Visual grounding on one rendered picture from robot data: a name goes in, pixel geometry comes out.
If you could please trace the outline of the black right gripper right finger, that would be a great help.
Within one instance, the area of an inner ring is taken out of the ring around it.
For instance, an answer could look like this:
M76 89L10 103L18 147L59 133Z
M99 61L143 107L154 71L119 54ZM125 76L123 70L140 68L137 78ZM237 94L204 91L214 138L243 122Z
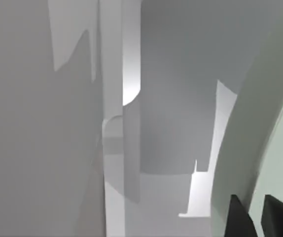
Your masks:
M266 195L261 217L264 237L283 237L283 202Z

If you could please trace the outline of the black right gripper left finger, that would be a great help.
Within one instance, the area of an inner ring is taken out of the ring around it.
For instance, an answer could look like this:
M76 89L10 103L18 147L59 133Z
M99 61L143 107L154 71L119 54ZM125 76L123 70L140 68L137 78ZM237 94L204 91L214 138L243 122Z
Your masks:
M237 195L231 195L224 237L258 237L254 223Z

